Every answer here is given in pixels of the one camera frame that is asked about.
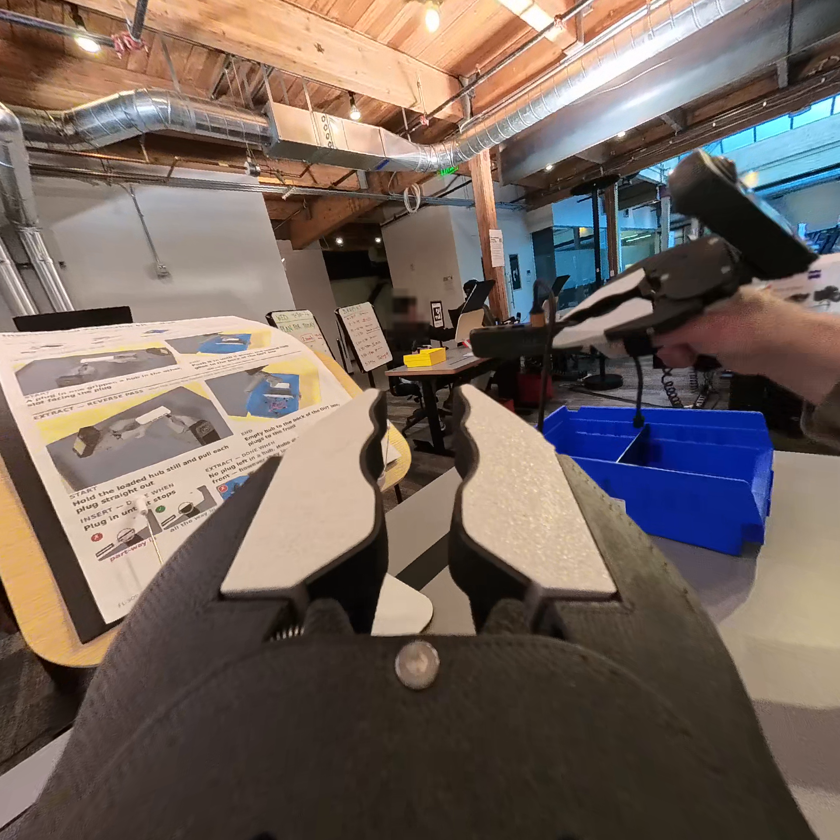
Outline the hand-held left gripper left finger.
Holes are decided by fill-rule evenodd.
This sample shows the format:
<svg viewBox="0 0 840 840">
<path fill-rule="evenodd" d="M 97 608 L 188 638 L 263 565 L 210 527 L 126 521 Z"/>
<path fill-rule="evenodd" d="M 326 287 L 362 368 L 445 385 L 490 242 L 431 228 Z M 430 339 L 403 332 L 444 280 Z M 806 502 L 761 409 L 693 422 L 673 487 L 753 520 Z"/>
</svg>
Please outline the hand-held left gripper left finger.
<svg viewBox="0 0 840 840">
<path fill-rule="evenodd" d="M 287 448 L 220 587 L 227 598 L 341 604 L 369 634 L 388 567 L 385 394 L 369 389 L 307 427 Z"/>
</svg>

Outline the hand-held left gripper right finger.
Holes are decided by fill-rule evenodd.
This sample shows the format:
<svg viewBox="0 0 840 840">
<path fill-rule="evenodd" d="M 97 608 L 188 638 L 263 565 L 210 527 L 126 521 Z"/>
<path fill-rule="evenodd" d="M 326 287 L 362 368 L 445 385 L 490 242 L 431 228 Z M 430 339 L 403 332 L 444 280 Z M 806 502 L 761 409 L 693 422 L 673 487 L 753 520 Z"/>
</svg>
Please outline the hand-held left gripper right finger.
<svg viewBox="0 0 840 840">
<path fill-rule="evenodd" d="M 535 627 L 553 601 L 607 603 L 617 586 L 556 451 L 473 385 L 455 393 L 450 573 L 479 633 L 501 601 Z"/>
</svg>

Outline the slim dark grey usb hub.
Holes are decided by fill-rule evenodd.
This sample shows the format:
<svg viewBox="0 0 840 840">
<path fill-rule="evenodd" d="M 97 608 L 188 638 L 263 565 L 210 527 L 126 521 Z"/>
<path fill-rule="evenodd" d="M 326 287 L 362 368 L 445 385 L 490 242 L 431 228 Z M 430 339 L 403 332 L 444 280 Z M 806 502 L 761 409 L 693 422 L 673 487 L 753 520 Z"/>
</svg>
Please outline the slim dark grey usb hub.
<svg viewBox="0 0 840 840">
<path fill-rule="evenodd" d="M 535 327 L 528 323 L 512 323 L 474 329 L 469 334 L 470 347 L 477 358 L 511 360 L 535 358 L 551 346 L 559 325 Z"/>
</svg>

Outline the blue plastic bin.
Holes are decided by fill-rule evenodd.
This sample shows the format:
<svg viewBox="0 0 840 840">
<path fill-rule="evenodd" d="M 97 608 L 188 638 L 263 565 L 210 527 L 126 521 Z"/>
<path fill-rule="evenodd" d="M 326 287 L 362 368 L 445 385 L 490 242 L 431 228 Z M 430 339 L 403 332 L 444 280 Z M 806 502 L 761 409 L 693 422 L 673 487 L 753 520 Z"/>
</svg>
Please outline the blue plastic bin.
<svg viewBox="0 0 840 840">
<path fill-rule="evenodd" d="M 760 413 L 563 406 L 543 435 L 572 457 L 650 535 L 730 555 L 761 545 L 770 515 L 773 456 Z"/>
</svg>

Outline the person's right forearm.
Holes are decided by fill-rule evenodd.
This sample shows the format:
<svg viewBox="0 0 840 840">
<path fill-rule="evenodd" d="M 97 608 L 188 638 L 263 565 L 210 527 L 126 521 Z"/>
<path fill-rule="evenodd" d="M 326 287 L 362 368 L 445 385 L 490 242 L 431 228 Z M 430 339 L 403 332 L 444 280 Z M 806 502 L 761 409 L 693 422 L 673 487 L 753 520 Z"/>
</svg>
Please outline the person's right forearm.
<svg viewBox="0 0 840 840">
<path fill-rule="evenodd" d="M 812 441 L 839 449 L 839 320 L 794 309 L 791 345 L 795 393 L 804 400 L 801 429 Z"/>
</svg>

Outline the person's right hand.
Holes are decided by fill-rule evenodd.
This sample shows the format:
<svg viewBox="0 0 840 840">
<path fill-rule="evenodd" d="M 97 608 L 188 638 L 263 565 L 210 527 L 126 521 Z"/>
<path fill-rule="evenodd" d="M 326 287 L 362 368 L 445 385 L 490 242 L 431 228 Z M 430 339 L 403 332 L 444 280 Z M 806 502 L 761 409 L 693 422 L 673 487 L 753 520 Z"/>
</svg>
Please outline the person's right hand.
<svg viewBox="0 0 840 840">
<path fill-rule="evenodd" d="M 798 342 L 808 311 L 763 290 L 745 287 L 673 332 L 659 335 L 657 355 L 672 368 L 686 368 L 701 355 L 732 372 L 762 375 L 798 392 L 802 361 Z"/>
</svg>

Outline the red floor bin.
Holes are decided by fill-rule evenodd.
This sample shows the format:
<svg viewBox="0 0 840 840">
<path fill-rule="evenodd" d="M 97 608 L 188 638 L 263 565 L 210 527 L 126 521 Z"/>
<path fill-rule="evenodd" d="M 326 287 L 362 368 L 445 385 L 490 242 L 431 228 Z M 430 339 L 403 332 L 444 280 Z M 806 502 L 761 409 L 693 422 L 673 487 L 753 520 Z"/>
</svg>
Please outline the red floor bin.
<svg viewBox="0 0 840 840">
<path fill-rule="evenodd" d="M 542 388 L 542 375 L 540 371 L 520 371 L 517 374 L 517 394 L 515 397 L 516 406 L 528 410 L 539 408 L 541 397 L 546 402 L 553 399 L 553 382 L 549 377 Z"/>
</svg>

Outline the black pole with round top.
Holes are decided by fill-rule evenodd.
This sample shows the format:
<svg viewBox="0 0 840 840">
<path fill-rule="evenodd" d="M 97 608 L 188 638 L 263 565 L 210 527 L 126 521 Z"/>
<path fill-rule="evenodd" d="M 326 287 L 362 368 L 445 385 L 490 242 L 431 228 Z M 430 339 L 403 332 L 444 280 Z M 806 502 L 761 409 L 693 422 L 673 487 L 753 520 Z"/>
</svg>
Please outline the black pole with round top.
<svg viewBox="0 0 840 840">
<path fill-rule="evenodd" d="M 595 269 L 595 289 L 598 291 L 606 279 L 614 278 L 621 269 L 620 234 L 617 220 L 617 182 L 618 175 L 602 175 L 583 182 L 572 189 L 573 196 L 589 195 L 592 209 L 592 239 Z M 605 216 L 605 244 L 608 273 L 604 273 L 602 264 L 601 215 Z M 614 391 L 623 386 L 619 374 L 606 372 L 606 357 L 598 353 L 598 372 L 585 376 L 580 384 L 593 392 Z"/>
</svg>

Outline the white printed carton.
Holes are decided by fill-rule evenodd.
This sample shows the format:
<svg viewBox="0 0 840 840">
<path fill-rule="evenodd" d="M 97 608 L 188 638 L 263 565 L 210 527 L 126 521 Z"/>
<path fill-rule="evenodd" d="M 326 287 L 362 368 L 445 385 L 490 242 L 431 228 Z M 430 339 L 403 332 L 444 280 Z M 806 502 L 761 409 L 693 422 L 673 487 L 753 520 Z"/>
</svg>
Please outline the white printed carton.
<svg viewBox="0 0 840 840">
<path fill-rule="evenodd" d="M 754 280 L 752 286 L 811 311 L 839 313 L 839 254 L 820 255 L 800 275 Z"/>
</svg>

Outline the grey office desk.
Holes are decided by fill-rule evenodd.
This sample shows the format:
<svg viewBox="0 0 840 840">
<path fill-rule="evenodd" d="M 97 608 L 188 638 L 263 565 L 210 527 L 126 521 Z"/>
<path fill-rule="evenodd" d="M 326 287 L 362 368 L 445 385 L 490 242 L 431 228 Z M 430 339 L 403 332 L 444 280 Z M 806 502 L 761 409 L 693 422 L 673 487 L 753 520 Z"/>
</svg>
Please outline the grey office desk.
<svg viewBox="0 0 840 840">
<path fill-rule="evenodd" d="M 429 428 L 429 439 L 417 438 L 413 441 L 417 453 L 440 455 L 453 458 L 455 453 L 446 445 L 445 431 L 441 411 L 438 409 L 437 392 L 443 386 L 458 386 L 472 382 L 478 375 L 495 371 L 501 364 L 521 358 L 518 355 L 493 356 L 490 358 L 476 357 L 472 353 L 454 352 L 445 362 L 427 367 L 398 366 L 385 372 L 389 384 L 394 386 L 397 381 L 405 380 L 418 385 L 421 397 L 421 407 L 425 412 Z"/>
</svg>

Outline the black office chair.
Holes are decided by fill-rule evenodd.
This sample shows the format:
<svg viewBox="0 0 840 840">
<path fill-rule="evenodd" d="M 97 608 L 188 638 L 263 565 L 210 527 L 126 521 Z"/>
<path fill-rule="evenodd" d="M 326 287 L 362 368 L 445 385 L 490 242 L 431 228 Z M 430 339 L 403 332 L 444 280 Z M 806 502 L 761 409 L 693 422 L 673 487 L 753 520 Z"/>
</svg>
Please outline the black office chair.
<svg viewBox="0 0 840 840">
<path fill-rule="evenodd" d="M 421 386 L 401 377 L 388 380 L 387 416 L 402 433 L 427 420 Z"/>
</svg>

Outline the wooden column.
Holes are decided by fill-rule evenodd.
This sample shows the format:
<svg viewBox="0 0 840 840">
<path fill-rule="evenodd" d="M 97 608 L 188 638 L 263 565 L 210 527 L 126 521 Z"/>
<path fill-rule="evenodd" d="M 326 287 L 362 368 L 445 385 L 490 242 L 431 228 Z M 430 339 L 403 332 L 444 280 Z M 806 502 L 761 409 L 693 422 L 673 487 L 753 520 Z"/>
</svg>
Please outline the wooden column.
<svg viewBox="0 0 840 840">
<path fill-rule="evenodd" d="M 489 306 L 493 316 L 499 322 L 509 317 L 507 282 L 505 266 L 492 268 L 488 230 L 500 229 L 497 221 L 497 205 L 491 176 L 490 153 L 483 150 L 469 160 L 469 176 L 476 211 L 481 266 L 484 280 L 495 280 L 496 285 L 489 296 Z"/>
</svg>

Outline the whiteboard with green writing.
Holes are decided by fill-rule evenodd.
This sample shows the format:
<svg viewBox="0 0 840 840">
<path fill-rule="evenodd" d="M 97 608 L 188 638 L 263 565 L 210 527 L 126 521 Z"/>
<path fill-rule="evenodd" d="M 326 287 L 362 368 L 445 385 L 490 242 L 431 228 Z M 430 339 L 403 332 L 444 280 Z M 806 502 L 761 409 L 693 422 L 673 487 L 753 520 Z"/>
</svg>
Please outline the whiteboard with green writing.
<svg viewBox="0 0 840 840">
<path fill-rule="evenodd" d="M 310 350 L 327 354 L 335 359 L 318 321 L 310 310 L 270 311 L 266 315 L 266 320 L 269 326 L 289 334 Z"/>
</svg>

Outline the whiteboard with red underlines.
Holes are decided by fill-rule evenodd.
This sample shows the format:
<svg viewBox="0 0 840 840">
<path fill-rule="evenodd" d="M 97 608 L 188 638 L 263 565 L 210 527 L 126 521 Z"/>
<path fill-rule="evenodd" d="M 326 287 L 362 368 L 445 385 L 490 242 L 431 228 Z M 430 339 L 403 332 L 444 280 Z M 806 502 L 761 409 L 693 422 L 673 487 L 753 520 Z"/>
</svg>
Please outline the whiteboard with red underlines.
<svg viewBox="0 0 840 840">
<path fill-rule="evenodd" d="M 364 373 L 393 360 L 380 321 L 369 301 L 337 308 L 339 323 L 350 342 L 354 358 Z"/>
</svg>

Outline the black monitor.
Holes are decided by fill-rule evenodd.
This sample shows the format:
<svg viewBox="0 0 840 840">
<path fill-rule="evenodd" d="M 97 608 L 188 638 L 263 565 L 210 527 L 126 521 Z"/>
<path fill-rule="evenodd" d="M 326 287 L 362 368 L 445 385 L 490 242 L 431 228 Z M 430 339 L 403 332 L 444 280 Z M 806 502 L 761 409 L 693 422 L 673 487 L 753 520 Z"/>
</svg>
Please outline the black monitor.
<svg viewBox="0 0 840 840">
<path fill-rule="evenodd" d="M 128 306 L 53 311 L 13 317 L 13 324 L 21 333 L 57 332 L 131 323 L 133 316 Z"/>
</svg>

